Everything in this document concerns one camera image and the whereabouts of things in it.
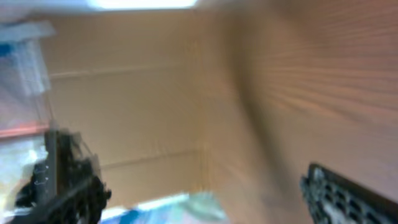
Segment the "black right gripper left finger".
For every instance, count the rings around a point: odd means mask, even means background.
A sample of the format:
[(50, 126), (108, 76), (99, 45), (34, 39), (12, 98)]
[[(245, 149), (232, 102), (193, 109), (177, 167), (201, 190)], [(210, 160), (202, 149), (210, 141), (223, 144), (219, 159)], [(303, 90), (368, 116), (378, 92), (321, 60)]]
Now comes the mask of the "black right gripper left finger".
[(50, 194), (49, 178), (35, 171), (16, 194), (11, 224), (99, 223), (111, 198), (90, 161), (78, 161), (58, 176), (59, 192)]

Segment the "Galaxy S25 Ultra smartphone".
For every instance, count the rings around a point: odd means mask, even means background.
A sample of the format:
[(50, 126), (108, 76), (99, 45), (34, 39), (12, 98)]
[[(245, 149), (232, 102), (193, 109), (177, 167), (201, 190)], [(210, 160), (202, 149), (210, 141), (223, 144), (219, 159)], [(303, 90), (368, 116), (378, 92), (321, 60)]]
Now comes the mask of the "Galaxy S25 Ultra smartphone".
[(54, 196), (57, 195), (57, 162), (58, 162), (58, 152), (57, 152), (57, 131), (58, 126), (55, 120), (51, 120), (49, 123), (49, 129), (45, 132), (45, 146), (48, 152), (46, 158), (46, 184), (45, 184), (45, 201), (48, 202)]

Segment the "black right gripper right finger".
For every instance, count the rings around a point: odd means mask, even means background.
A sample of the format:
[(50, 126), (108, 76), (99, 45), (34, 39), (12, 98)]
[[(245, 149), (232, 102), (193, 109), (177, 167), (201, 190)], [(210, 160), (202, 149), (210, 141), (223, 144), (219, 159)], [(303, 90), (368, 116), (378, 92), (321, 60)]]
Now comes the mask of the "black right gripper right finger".
[(300, 189), (315, 224), (397, 224), (397, 202), (317, 163)]

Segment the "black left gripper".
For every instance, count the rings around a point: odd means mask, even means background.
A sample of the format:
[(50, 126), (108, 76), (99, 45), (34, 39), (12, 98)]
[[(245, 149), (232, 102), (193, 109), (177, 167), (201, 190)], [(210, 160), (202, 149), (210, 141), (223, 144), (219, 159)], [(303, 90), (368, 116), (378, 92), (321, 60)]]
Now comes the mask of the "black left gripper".
[(93, 153), (81, 133), (56, 132), (57, 186), (73, 187), (81, 180), (100, 176), (98, 155)]

